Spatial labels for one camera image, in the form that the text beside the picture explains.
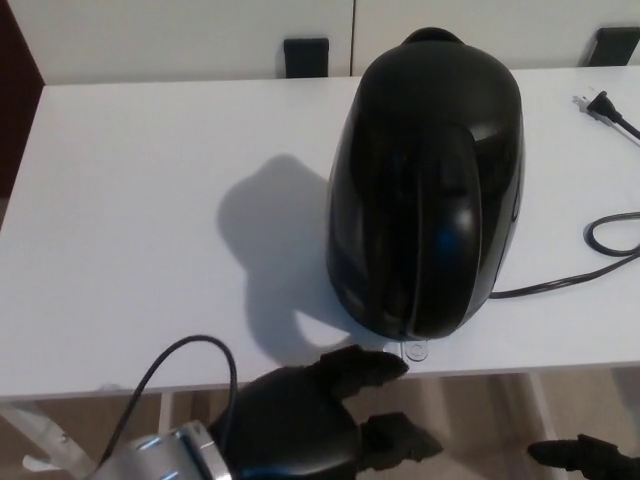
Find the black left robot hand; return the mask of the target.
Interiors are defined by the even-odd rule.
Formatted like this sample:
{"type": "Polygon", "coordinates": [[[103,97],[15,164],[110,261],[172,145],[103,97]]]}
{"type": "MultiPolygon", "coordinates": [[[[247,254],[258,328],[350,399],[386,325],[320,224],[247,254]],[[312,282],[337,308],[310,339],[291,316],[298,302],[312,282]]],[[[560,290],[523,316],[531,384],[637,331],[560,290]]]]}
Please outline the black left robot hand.
{"type": "Polygon", "coordinates": [[[358,423],[343,401],[403,376],[398,356],[348,346],[307,366],[283,367],[243,387],[209,427],[235,479],[354,479],[440,454],[406,414],[358,423]]]}

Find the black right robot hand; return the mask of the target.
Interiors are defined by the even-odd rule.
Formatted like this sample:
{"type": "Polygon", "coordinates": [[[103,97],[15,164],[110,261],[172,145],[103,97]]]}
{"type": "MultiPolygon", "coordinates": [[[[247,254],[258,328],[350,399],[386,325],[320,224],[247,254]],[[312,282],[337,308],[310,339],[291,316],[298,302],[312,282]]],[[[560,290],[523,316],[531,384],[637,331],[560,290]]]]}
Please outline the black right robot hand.
{"type": "Polygon", "coordinates": [[[639,458],[629,457],[617,445],[585,434],[575,440],[534,442],[527,453],[543,466],[579,471],[585,479],[630,480],[639,478],[639,458]]]}

